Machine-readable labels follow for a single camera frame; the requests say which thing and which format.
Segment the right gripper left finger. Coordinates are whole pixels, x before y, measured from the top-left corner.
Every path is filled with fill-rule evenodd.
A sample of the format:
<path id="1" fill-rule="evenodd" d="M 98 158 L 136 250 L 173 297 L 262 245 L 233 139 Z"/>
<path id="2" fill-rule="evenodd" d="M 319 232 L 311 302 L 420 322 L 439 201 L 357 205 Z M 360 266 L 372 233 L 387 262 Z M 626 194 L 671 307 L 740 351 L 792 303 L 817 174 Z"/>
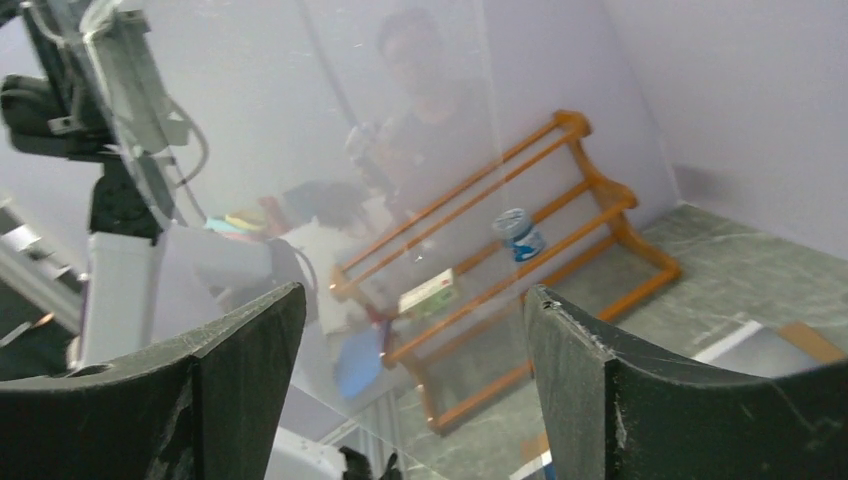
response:
<path id="1" fill-rule="evenodd" d="M 306 316 L 281 286 L 137 352 L 1 386 L 5 479 L 261 479 Z"/>

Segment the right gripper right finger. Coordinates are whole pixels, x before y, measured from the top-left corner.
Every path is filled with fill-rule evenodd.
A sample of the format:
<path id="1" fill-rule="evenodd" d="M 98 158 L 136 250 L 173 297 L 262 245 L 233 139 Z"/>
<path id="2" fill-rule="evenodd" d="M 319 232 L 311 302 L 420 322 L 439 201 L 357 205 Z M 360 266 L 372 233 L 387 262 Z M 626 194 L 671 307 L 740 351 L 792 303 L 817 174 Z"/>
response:
<path id="1" fill-rule="evenodd" d="M 847 364 L 776 378 L 705 364 L 537 285 L 528 351 L 559 479 L 843 479 Z"/>

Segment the clear acrylic sheet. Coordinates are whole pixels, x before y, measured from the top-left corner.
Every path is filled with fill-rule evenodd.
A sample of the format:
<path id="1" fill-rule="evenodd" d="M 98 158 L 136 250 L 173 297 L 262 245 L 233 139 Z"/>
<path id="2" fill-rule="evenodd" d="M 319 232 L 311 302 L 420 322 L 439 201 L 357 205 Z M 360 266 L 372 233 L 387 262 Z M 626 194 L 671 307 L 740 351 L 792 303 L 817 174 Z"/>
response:
<path id="1" fill-rule="evenodd" d="M 118 1 L 142 10 L 166 88 L 202 130 L 174 149 L 192 227 L 228 237 L 261 209 L 267 232 L 303 253 L 307 340 L 296 384 L 379 436 L 376 400 L 399 399 L 412 454 L 497 456 L 543 428 L 519 332 L 514 272 L 489 224 L 501 180 L 490 49 L 479 1 Z M 402 294 L 447 269 L 459 297 L 423 319 Z"/>

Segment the printed photo of people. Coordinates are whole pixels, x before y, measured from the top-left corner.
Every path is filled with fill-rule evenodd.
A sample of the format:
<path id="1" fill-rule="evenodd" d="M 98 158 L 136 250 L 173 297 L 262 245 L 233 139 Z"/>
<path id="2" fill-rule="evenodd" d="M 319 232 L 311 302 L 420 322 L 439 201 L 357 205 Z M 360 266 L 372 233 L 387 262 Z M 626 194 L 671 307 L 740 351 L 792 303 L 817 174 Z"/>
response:
<path id="1" fill-rule="evenodd" d="M 756 321 L 701 350 L 692 359 L 714 367 L 760 377 L 778 377 L 819 366 L 820 363 L 776 330 Z M 544 433 L 522 445 L 523 464 L 511 480 L 554 479 L 554 466 Z"/>

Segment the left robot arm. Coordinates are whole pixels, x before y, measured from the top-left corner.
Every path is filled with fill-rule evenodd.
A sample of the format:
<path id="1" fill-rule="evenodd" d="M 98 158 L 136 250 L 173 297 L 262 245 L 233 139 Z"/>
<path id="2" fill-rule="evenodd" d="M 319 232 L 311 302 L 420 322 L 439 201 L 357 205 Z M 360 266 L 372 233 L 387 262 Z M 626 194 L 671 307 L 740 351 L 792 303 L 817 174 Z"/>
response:
<path id="1" fill-rule="evenodd" d="M 19 151 L 97 164 L 88 221 L 88 280 L 75 372 L 153 341 L 161 264 L 178 245 L 200 278 L 249 312 L 273 290 L 315 275 L 281 239 L 245 242 L 192 227 L 174 149 L 203 133 L 166 88 L 140 9 L 118 1 L 12 1 L 43 68 L 1 85 L 1 118 Z"/>

